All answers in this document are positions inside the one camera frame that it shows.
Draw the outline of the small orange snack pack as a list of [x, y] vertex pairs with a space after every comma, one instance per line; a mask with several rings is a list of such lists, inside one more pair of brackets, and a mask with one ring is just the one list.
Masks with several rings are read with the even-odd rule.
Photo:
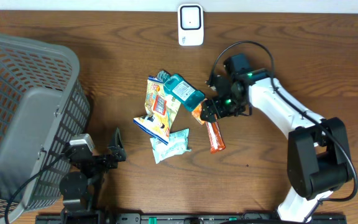
[[194, 117], [197, 122], [199, 122], [200, 125], [204, 125], [205, 121], [201, 119], [201, 112], [202, 112], [202, 105], [201, 103], [198, 104], [198, 106], [191, 112], [192, 116]]

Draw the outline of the orange chocolate bar wrapper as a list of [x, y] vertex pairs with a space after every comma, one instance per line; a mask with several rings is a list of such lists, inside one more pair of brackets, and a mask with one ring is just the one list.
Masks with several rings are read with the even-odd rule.
[[212, 154], [217, 153], [219, 151], [223, 151], [226, 148], [226, 145], [221, 136], [221, 132], [219, 129], [219, 125], [217, 122], [210, 123], [206, 122], [206, 127], [209, 136], [209, 142], [211, 145], [210, 152]]

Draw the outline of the mint green wipes pack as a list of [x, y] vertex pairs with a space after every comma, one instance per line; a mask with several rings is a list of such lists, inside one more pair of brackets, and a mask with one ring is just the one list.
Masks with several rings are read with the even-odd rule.
[[168, 144], [164, 144], [157, 138], [150, 138], [155, 163], [158, 164], [169, 157], [191, 152], [188, 147], [189, 132], [190, 130], [187, 128], [171, 133]]

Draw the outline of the blue mouthwash bottle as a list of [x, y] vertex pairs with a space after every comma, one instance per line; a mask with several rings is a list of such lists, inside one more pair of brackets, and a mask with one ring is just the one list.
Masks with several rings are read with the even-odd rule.
[[194, 88], [179, 74], [165, 75], [162, 80], [165, 93], [175, 97], [190, 112], [205, 99], [202, 91]]

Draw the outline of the yellow snack chip bag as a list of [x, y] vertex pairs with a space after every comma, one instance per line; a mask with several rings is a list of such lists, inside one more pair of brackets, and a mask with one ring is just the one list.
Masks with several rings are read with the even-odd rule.
[[167, 145], [172, 124], [177, 116], [181, 103], [174, 96], [165, 93], [164, 81], [170, 78], [165, 70], [156, 77], [149, 76], [145, 97], [146, 115], [133, 119], [144, 132]]

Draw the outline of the grey plastic mesh basket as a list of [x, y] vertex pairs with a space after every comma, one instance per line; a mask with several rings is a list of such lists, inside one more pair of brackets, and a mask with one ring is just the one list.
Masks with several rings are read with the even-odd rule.
[[67, 47], [0, 34], [0, 223], [60, 198], [59, 154], [90, 116], [79, 72]]

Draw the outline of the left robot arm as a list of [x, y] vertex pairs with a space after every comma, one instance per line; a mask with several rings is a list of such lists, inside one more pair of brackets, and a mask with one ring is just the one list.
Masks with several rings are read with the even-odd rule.
[[89, 134], [73, 136], [62, 155], [78, 170], [63, 176], [59, 184], [63, 195], [62, 223], [114, 223], [114, 217], [97, 207], [104, 175], [126, 160], [120, 130], [116, 129], [108, 145], [109, 153], [94, 155]]

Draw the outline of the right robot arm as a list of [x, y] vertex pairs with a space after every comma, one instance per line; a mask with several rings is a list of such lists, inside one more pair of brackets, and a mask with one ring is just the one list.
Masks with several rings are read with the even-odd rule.
[[201, 119], [213, 123], [256, 108], [285, 135], [291, 188], [277, 208], [279, 220], [312, 221], [318, 206], [349, 181], [354, 183], [348, 197], [352, 199], [358, 178], [344, 123], [309, 110], [282, 87], [272, 71], [254, 70], [244, 54], [227, 58], [224, 68], [227, 77], [211, 73], [206, 82], [217, 96], [203, 102]]

